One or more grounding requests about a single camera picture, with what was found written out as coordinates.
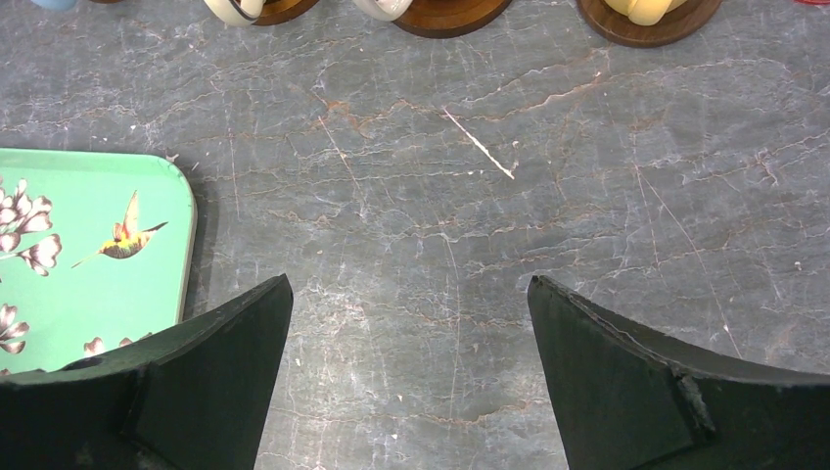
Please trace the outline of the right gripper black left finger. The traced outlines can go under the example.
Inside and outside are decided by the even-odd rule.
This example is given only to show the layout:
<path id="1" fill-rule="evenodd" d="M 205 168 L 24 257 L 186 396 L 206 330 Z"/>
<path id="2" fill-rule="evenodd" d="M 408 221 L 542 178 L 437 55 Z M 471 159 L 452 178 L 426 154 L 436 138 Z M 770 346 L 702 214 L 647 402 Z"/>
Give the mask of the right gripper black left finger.
<path id="1" fill-rule="evenodd" d="M 1 380 L 5 469 L 251 469 L 294 293 L 272 277 L 133 344 Z"/>

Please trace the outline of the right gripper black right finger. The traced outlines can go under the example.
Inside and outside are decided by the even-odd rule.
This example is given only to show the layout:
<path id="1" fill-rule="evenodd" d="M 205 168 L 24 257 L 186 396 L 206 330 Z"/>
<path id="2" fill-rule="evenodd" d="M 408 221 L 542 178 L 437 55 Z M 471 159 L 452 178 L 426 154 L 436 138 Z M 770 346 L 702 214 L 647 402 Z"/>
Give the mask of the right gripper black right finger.
<path id="1" fill-rule="evenodd" d="M 536 275 L 546 385 L 573 469 L 825 469 L 829 378 L 712 352 Z"/>

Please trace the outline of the green interior floral mug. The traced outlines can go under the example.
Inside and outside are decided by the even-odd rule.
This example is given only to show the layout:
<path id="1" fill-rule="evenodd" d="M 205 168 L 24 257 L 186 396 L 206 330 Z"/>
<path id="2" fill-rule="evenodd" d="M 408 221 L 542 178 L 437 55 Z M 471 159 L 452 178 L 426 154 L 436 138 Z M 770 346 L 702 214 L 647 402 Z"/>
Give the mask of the green interior floral mug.
<path id="1" fill-rule="evenodd" d="M 205 0 L 210 11 L 225 24 L 248 26 L 260 17 L 264 0 Z"/>

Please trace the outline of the cream yellow-handled mug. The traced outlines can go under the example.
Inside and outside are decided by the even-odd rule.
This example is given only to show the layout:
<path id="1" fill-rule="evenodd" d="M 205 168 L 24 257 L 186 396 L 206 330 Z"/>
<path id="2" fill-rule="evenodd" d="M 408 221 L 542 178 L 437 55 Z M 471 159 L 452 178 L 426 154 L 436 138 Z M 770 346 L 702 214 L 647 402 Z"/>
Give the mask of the cream yellow-handled mug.
<path id="1" fill-rule="evenodd" d="M 642 26 L 655 25 L 685 2 L 686 0 L 605 0 L 611 9 L 627 17 L 633 24 Z"/>

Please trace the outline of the dark wooden coaster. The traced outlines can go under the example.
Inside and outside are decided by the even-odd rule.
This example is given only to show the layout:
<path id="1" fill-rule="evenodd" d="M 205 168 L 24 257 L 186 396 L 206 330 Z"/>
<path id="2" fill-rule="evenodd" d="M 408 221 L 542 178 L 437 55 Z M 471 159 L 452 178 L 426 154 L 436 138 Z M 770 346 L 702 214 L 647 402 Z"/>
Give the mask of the dark wooden coaster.
<path id="1" fill-rule="evenodd" d="M 605 1 L 579 0 L 586 23 L 611 42 L 635 48 L 654 48 L 682 40 L 701 29 L 717 12 L 720 0 L 691 0 L 667 13 L 658 23 L 642 26 L 611 9 Z"/>

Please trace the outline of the light blue mug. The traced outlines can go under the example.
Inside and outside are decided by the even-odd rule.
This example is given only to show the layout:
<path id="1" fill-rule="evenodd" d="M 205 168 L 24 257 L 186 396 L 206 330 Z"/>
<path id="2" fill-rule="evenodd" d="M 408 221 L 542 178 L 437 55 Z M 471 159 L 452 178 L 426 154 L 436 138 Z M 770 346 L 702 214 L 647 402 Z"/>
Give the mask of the light blue mug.
<path id="1" fill-rule="evenodd" d="M 31 2 L 43 9 L 57 12 L 71 10 L 77 4 L 77 0 L 31 0 Z"/>

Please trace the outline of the orange interior mug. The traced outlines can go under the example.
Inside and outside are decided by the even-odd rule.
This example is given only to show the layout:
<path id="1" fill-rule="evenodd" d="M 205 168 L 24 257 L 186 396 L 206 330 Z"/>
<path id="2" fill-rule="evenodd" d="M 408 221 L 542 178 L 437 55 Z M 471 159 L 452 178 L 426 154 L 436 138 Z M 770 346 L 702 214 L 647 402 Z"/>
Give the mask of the orange interior mug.
<path id="1" fill-rule="evenodd" d="M 394 22 L 410 7 L 412 0 L 353 0 L 353 4 L 373 19 Z"/>

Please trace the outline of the red round coaster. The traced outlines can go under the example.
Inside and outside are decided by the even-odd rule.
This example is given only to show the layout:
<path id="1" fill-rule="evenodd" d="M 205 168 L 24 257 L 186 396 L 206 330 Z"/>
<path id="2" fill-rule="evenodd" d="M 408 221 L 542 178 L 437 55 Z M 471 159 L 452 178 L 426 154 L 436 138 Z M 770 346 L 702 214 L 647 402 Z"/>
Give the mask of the red round coaster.
<path id="1" fill-rule="evenodd" d="M 798 3 L 813 6 L 829 6 L 830 0 L 795 0 Z"/>

